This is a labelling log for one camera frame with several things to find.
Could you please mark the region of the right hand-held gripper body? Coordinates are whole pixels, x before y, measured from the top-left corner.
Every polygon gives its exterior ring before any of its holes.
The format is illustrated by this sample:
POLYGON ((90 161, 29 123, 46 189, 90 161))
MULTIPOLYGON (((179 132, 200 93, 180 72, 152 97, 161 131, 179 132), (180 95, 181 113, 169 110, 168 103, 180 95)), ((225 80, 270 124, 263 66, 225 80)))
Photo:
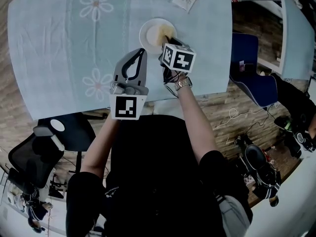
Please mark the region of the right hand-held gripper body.
POLYGON ((177 40, 178 44, 162 44, 162 54, 159 62, 163 67, 163 82, 175 82, 172 71, 191 73, 196 58, 196 52, 187 44, 177 40))

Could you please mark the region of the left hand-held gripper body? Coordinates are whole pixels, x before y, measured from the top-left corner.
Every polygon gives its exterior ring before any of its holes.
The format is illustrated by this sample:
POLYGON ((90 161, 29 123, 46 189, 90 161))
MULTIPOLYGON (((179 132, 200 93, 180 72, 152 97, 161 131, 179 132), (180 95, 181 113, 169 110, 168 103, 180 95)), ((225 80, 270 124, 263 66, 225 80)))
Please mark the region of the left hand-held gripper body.
POLYGON ((144 86, 112 81, 109 95, 112 119, 138 120, 148 93, 144 86))

